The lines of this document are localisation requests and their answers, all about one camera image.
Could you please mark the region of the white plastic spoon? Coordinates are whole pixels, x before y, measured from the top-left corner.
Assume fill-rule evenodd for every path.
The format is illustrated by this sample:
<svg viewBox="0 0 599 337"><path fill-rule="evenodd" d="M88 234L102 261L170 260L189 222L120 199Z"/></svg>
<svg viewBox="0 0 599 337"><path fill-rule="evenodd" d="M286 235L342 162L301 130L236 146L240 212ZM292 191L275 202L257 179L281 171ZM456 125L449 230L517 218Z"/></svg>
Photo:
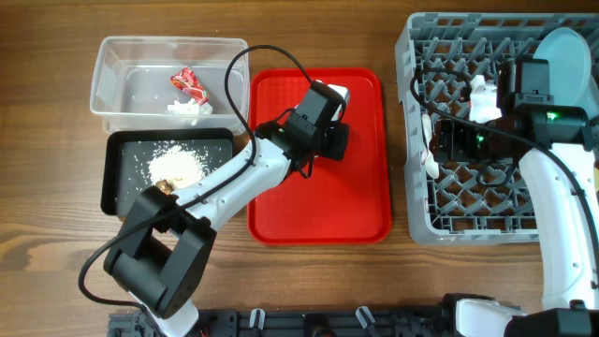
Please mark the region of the white plastic spoon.
<svg viewBox="0 0 599 337"><path fill-rule="evenodd" d="M427 113L422 114L421 123L425 145L425 149L421 155L421 163L424 165L427 174L431 178L438 179L440 175L439 165L435 162L433 154L430 150L430 143L432 139L431 117Z"/></svg>

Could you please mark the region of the white tissue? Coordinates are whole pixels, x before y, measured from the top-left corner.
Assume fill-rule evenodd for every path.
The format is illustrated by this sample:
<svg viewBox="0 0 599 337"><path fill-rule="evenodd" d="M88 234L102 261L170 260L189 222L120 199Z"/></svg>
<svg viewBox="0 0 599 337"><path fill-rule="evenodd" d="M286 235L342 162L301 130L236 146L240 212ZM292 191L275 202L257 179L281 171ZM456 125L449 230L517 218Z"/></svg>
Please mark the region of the white tissue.
<svg viewBox="0 0 599 337"><path fill-rule="evenodd" d="M189 116L188 123L191 126L197 125L201 117L212 115L212 112L213 107L210 103L199 104L194 98L190 98L185 103L175 100L173 104L167 106L167 114Z"/></svg>

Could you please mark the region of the white rice pile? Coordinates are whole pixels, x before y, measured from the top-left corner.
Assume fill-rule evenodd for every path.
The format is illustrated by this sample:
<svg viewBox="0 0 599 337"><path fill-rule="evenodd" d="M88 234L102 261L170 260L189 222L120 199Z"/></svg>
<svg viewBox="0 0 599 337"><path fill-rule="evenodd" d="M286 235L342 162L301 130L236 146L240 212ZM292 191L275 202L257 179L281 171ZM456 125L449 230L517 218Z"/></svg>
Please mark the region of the white rice pile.
<svg viewBox="0 0 599 337"><path fill-rule="evenodd" d="M133 169L145 185L185 188L215 171L208 147L192 141L139 141L132 154Z"/></svg>

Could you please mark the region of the red strawberry candy wrapper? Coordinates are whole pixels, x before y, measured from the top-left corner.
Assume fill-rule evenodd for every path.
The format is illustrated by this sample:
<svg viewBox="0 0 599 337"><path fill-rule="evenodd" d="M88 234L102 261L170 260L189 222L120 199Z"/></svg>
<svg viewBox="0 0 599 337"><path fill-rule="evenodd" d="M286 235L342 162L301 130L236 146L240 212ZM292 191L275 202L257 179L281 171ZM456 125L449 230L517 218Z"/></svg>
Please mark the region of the red strawberry candy wrapper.
<svg viewBox="0 0 599 337"><path fill-rule="evenodd" d="M170 82L199 105L209 101L209 93L200 83L196 73L188 66L170 77Z"/></svg>

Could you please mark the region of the brown food scrap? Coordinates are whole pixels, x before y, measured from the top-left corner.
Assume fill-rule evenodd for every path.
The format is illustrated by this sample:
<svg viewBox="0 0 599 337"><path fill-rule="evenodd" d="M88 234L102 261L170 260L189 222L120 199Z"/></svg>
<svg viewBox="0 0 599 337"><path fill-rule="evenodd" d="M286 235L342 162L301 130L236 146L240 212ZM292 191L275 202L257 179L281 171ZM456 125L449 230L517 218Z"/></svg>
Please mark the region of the brown food scrap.
<svg viewBox="0 0 599 337"><path fill-rule="evenodd" d="M161 180L155 183L155 186L164 194L169 195L173 191L173 187L166 180Z"/></svg>

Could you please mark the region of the light blue plate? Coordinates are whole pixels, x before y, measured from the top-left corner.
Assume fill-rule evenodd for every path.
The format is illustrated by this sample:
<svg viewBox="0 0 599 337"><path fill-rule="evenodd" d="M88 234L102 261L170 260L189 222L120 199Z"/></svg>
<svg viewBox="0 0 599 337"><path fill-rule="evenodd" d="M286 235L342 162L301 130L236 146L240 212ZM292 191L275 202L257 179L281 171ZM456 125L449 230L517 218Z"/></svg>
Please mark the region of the light blue plate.
<svg viewBox="0 0 599 337"><path fill-rule="evenodd" d="M548 62L549 92L559 106L578 106L591 77L591 51L570 28L558 28L538 45L533 57Z"/></svg>

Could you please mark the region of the light blue bowl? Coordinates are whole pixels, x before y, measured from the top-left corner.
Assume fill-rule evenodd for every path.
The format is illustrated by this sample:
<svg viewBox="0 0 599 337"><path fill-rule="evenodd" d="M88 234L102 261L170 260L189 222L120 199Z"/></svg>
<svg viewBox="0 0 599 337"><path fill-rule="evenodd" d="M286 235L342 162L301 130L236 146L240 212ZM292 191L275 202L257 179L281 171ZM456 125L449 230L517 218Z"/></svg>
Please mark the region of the light blue bowl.
<svg viewBox="0 0 599 337"><path fill-rule="evenodd" d="M598 117L598 85L593 77L590 77L587 91L585 93L584 110L587 112L590 120Z"/></svg>

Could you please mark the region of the yellow plastic cup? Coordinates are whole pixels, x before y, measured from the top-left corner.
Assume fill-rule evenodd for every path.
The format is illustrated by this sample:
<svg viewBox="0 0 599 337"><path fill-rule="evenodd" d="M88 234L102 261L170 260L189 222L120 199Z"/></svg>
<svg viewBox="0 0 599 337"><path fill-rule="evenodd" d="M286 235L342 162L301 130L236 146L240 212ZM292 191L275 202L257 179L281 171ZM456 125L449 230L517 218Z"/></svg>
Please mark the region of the yellow plastic cup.
<svg viewBox="0 0 599 337"><path fill-rule="evenodd" d="M599 168L593 168L593 184L595 193L599 193Z"/></svg>

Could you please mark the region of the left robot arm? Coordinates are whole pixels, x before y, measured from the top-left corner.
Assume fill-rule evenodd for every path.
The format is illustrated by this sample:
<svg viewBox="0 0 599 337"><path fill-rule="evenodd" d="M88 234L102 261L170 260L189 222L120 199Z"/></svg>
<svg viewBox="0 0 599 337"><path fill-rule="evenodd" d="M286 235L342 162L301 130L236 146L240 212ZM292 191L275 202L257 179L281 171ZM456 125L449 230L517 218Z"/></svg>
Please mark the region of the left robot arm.
<svg viewBox="0 0 599 337"><path fill-rule="evenodd" d="M349 127L291 114L268 121L245 148L202 180L171 194L143 191L107 245L104 270L128 292L160 336L186 336L199 319L191 297L217 231L260 194L291 174L311 173L315 158L341 160Z"/></svg>

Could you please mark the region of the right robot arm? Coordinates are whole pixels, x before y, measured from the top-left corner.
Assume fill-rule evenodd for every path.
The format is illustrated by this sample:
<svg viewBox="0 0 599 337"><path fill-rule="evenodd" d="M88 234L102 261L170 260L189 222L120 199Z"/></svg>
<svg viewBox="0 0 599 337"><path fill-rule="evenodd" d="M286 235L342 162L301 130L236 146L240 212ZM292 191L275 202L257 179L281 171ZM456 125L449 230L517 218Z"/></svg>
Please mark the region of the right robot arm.
<svg viewBox="0 0 599 337"><path fill-rule="evenodd" d="M587 110L567 92L588 69L527 58L502 64L495 84L462 77L465 118L442 112L428 143L440 163L484 167L510 160L533 204L542 254L542 310L523 312L458 296L448 323L460 336L594 336L598 332L598 200L595 139Z"/></svg>

